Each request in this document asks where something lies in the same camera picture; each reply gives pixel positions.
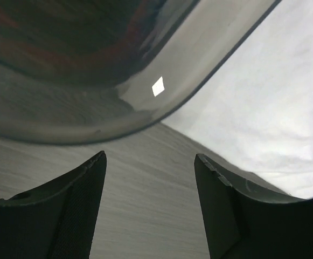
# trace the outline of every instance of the black plastic piece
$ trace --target black plastic piece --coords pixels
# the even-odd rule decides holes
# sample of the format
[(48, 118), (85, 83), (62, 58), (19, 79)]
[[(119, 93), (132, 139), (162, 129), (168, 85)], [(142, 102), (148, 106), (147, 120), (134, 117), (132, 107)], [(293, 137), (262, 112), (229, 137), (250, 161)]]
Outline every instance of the black plastic piece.
[(44, 185), (0, 200), (0, 259), (89, 258), (106, 174), (100, 152)]
[(263, 188), (203, 154), (194, 167), (211, 259), (313, 258), (313, 199)]

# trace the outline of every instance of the curved glass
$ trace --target curved glass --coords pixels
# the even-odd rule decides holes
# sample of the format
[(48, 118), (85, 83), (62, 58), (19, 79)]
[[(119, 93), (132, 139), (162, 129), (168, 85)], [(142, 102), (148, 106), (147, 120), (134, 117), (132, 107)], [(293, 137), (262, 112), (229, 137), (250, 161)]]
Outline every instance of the curved glass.
[[(251, 2), (258, 12), (224, 22)], [(0, 136), (83, 144), (146, 128), (189, 99), (276, 2), (0, 0)]]

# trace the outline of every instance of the dark plastic part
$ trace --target dark plastic part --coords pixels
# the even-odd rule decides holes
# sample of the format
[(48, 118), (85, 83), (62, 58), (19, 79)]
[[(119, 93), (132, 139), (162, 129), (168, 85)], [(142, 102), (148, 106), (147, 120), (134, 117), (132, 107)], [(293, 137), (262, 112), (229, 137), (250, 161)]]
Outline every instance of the dark plastic part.
[(313, 199), (263, 188), (203, 154), (194, 167), (211, 259), (313, 258)]
[(106, 174), (100, 152), (44, 185), (0, 200), (0, 259), (89, 258)]

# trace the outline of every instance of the gray wooden surface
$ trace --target gray wooden surface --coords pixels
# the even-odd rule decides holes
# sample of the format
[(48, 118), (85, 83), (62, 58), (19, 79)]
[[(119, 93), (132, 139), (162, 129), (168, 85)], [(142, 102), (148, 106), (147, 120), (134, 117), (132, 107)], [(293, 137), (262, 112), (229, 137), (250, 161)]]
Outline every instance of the gray wooden surface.
[(0, 139), (0, 198), (50, 181), (100, 150), (106, 151), (108, 167), (91, 258), (209, 258), (194, 178), (196, 153), (268, 185), (159, 124), (128, 138), (81, 147)]

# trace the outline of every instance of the white fabric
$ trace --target white fabric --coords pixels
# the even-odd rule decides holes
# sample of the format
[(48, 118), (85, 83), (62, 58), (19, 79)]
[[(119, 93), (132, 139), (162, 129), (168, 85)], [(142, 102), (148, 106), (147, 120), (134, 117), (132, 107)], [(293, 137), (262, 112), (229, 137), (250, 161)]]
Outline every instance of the white fabric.
[(164, 123), (290, 195), (313, 197), (313, 0), (283, 0)]

